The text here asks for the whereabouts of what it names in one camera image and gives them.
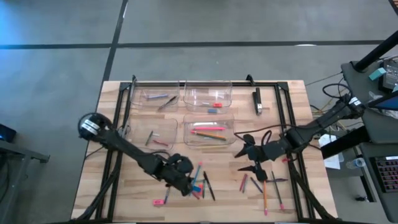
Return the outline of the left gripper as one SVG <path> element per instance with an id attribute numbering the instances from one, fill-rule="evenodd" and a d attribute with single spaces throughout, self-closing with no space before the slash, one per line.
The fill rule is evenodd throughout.
<path id="1" fill-rule="evenodd" d="M 188 157 L 173 154 L 164 164 L 160 174 L 170 186 L 179 190 L 182 196 L 193 191 L 192 178 L 193 164 Z"/>

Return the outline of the blue pencil pink eraser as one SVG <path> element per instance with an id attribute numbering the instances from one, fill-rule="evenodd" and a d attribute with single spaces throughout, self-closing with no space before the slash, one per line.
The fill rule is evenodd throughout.
<path id="1" fill-rule="evenodd" d="M 198 163 L 197 170 L 196 170 L 195 175 L 194 175 L 194 178 L 193 178 L 193 180 L 192 180 L 192 186 L 195 186 L 195 182 L 196 182 L 196 180 L 197 180 L 197 178 L 198 178 L 198 176 L 199 176 L 199 173 L 200 173 L 200 170 L 201 170 L 202 166 L 203 166 L 203 162 L 200 161 L 200 162 Z"/>

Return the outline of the purple crayon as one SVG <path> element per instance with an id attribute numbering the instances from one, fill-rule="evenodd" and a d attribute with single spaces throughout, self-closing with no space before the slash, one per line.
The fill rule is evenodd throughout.
<path id="1" fill-rule="evenodd" d="M 256 181 L 253 177 L 250 177 L 250 180 L 251 180 L 251 182 L 256 186 L 256 188 L 258 189 L 258 191 L 260 191 L 260 193 L 263 194 L 263 190 L 262 190 L 262 188 L 260 187 L 260 185 L 257 183 L 257 181 Z"/>

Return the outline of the green pencil pink eraser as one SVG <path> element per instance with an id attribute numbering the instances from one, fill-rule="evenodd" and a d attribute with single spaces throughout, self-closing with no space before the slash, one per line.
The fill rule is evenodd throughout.
<path id="1" fill-rule="evenodd" d="M 272 174 L 272 178 L 273 178 L 273 183 L 274 183 L 274 185 L 275 185 L 275 190 L 276 190 L 276 193 L 277 193 L 277 198 L 278 198 L 278 200 L 279 200 L 280 209 L 281 209 L 281 210 L 284 210 L 284 204 L 283 204 L 282 198 L 281 198 L 281 196 L 280 196 L 279 188 L 278 188 L 277 181 L 276 181 L 276 177 L 275 177 L 275 175 L 274 175 L 273 170 L 271 171 L 271 174 Z"/>

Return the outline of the orange pencil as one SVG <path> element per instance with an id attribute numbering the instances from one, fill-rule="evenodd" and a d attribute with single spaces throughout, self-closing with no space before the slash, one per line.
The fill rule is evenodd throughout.
<path id="1" fill-rule="evenodd" d="M 195 134 L 195 135 L 198 135 L 198 136 L 203 136 L 203 137 L 206 137 L 206 138 L 218 139 L 218 140 L 221 140 L 221 141 L 227 141 L 226 137 L 217 136 L 215 134 L 203 133 L 203 132 L 199 132 L 199 131 L 195 131 L 195 130 L 191 130 L 191 133 Z"/>
<path id="2" fill-rule="evenodd" d="M 264 200 L 264 215 L 268 215 L 268 208 L 267 208 L 267 185 L 266 180 L 263 181 L 263 200 Z"/>

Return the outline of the dark green pencil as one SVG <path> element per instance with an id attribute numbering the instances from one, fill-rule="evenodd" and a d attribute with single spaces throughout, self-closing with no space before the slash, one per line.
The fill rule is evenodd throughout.
<path id="1" fill-rule="evenodd" d="M 219 136 L 217 136 L 217 135 L 210 134 L 210 133 L 203 133 L 203 132 L 199 132 L 199 131 L 195 131 L 195 130 L 191 130 L 191 133 L 199 135 L 199 136 L 203 136 L 203 137 L 206 137 L 206 138 L 213 138 L 213 139 L 218 139 L 219 138 Z"/>

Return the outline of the dark grey pen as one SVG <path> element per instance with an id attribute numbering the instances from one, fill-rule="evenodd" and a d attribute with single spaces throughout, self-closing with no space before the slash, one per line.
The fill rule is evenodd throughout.
<path id="1" fill-rule="evenodd" d="M 157 111 L 161 111 L 163 110 L 165 107 L 167 107 L 169 104 L 171 104 L 174 100 L 177 99 L 177 95 L 173 96 L 171 99 L 169 99 L 169 101 L 167 101 L 166 103 L 162 104 Z"/>

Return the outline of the black pen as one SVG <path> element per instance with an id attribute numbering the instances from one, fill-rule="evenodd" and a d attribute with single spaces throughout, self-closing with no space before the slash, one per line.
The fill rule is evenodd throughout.
<path id="1" fill-rule="evenodd" d="M 213 201 L 215 201 L 216 199 L 215 199 L 214 191 L 213 191 L 213 189 L 211 187 L 210 180 L 209 180 L 208 175 L 207 175 L 207 173 L 205 171 L 203 171 L 203 176 L 205 178 L 206 183 L 208 184 L 208 188 L 209 188 L 211 197 L 212 197 Z"/>

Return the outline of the clear plastic bin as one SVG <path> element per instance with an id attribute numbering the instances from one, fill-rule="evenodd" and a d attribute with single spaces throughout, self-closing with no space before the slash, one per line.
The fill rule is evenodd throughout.
<path id="1" fill-rule="evenodd" d="M 147 100 L 146 96 L 168 94 L 167 98 Z M 177 95 L 177 99 L 165 107 L 161 111 L 158 108 L 169 101 L 173 96 Z M 180 83 L 179 82 L 135 82 L 133 93 L 131 95 L 132 108 L 137 110 L 146 110 L 159 113 L 177 111 L 178 101 L 180 99 Z"/>
<path id="2" fill-rule="evenodd" d="M 232 83 L 230 81 L 187 81 L 184 86 L 183 102 L 187 110 L 194 113 L 208 113 L 214 103 L 222 103 L 217 114 L 225 114 L 232 104 Z"/>
<path id="3" fill-rule="evenodd" d="M 145 152 L 153 151 L 171 151 L 177 137 L 178 122 L 173 118 L 164 118 L 159 116 L 149 115 L 132 115 L 129 118 L 127 128 L 125 130 L 124 138 L 129 143 L 135 145 Z M 153 131 L 150 143 L 145 146 L 146 140 Z M 160 144 L 152 142 L 158 140 L 167 143 L 169 146 L 165 147 Z"/>
<path id="4" fill-rule="evenodd" d="M 232 144 L 235 142 L 236 137 L 234 136 L 234 116 L 232 114 L 187 114 L 184 116 L 184 143 L 192 147 L 200 147 L 203 145 L 221 145 L 221 144 Z M 203 133 L 215 134 L 217 136 L 223 136 L 227 138 L 227 141 L 221 141 L 218 139 L 206 138 L 191 133 L 194 127 L 224 127 L 224 131 L 199 131 Z"/>

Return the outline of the black stapler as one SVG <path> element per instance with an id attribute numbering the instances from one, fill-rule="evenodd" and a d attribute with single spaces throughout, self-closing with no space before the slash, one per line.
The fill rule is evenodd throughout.
<path id="1" fill-rule="evenodd" d="M 252 97 L 254 101 L 255 112 L 259 116 L 262 114 L 261 91 L 259 87 L 256 87 L 256 90 L 252 92 Z"/>

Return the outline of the backlit keyboard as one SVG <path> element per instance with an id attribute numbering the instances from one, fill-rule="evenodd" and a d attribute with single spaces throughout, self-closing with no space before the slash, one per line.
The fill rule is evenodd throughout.
<path id="1" fill-rule="evenodd" d="M 381 190 L 398 192 L 398 156 L 371 157 L 370 161 Z"/>

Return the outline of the teal box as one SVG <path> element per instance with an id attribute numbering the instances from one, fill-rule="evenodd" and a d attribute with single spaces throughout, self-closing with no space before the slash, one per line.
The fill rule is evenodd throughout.
<path id="1" fill-rule="evenodd" d="M 384 74 L 386 74 L 386 70 L 381 67 L 381 68 L 378 68 L 375 71 L 373 71 L 369 75 L 369 79 L 374 81 L 374 80 L 377 80 L 378 78 L 380 78 L 381 76 L 383 76 Z"/>

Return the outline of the black electronic device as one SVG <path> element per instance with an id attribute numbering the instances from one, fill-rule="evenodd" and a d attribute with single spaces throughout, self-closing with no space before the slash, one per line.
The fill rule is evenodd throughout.
<path id="1" fill-rule="evenodd" d="M 398 85 L 398 62 L 386 60 L 383 62 L 386 73 L 382 77 L 381 86 L 385 91 L 393 91 Z"/>

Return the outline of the black side table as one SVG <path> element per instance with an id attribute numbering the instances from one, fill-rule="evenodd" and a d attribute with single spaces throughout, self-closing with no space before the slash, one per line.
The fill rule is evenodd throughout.
<path id="1" fill-rule="evenodd" d="M 7 224 L 11 219 L 12 209 L 14 208 L 22 181 L 25 179 L 27 166 L 31 159 L 37 159 L 40 163 L 47 163 L 50 156 L 42 154 L 9 143 L 0 141 L 0 170 L 6 166 L 5 189 L 1 193 L 0 185 L 0 224 Z"/>

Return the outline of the dark device blue light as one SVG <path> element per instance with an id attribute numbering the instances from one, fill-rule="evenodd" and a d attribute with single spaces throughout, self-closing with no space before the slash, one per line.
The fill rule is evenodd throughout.
<path id="1" fill-rule="evenodd" d="M 0 141 L 13 143 L 17 132 L 3 124 L 0 124 Z"/>

